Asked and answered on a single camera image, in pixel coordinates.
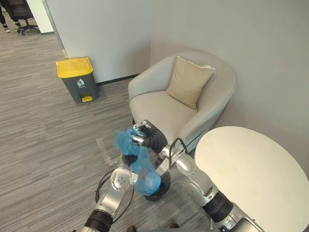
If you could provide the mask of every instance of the cushion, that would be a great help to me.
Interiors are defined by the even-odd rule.
[[[167,93],[190,108],[196,109],[202,89],[214,71],[215,69],[209,65],[200,67],[177,56]]]
[[[147,119],[161,130],[171,144],[178,132],[197,113],[166,94],[166,91],[138,95],[130,101],[136,123]]]

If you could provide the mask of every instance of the baseboard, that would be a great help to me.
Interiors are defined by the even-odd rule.
[[[44,33],[41,33],[41,35],[50,35],[50,34],[54,34],[54,32],[51,31],[51,32],[44,32]]]
[[[138,75],[139,75],[139,74],[134,74],[134,75],[131,75],[131,76],[125,76],[125,77],[113,79],[113,80],[110,80],[110,81],[98,82],[98,83],[97,83],[97,86],[102,86],[102,85],[106,85],[106,84],[110,84],[110,83],[114,83],[114,82],[118,82],[118,81],[124,81],[124,80],[127,80],[127,79],[134,78],[134,77],[136,77],[136,76],[138,76]]]

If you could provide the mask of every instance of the yellow lid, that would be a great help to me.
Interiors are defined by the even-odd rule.
[[[70,78],[92,73],[93,68],[88,57],[67,59],[56,62],[58,77]]]

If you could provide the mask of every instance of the beige armchair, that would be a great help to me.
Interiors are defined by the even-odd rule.
[[[206,64],[216,69],[203,88],[197,110],[187,107],[166,93],[172,76],[175,58],[180,56],[199,66]],[[201,52],[184,52],[156,63],[128,85],[130,108],[136,122],[152,122],[171,144],[180,137],[194,149],[214,123],[231,98],[237,83],[233,69],[216,56]]]

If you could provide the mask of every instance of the beige pillow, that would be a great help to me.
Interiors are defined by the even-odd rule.
[[[173,76],[166,92],[183,104],[196,109],[202,89],[214,71],[215,69],[209,65],[199,67],[177,56]]]

